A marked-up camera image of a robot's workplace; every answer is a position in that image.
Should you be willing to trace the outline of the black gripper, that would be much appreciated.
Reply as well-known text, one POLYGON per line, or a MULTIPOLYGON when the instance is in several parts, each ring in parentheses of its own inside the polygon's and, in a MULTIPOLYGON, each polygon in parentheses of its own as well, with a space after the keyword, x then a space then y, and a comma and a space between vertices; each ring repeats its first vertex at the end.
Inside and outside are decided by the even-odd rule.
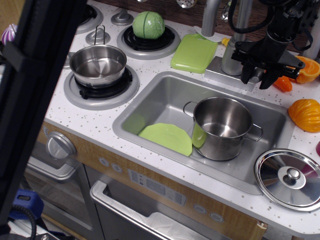
POLYGON ((264 69, 259 89, 266 90, 280 77, 297 78, 305 64, 278 43, 238 41, 231 57, 242 64, 241 81, 247 84, 264 69))

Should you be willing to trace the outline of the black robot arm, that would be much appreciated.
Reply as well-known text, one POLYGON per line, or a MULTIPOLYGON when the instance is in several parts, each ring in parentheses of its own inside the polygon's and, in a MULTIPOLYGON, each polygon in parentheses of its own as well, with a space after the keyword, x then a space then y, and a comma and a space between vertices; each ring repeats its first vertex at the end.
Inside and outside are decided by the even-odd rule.
POLYGON ((259 41, 237 41, 232 59, 242 64, 241 81, 247 84, 256 70, 262 70, 260 89, 268 89, 278 78, 296 79, 305 63, 289 53, 287 46, 293 44, 297 35, 304 33, 309 43, 313 37, 309 28, 318 18, 317 0, 263 0, 268 7, 265 20, 253 27, 237 28, 233 24, 236 4, 233 2, 228 14, 230 27, 239 34, 254 32, 266 27, 266 34, 259 41))

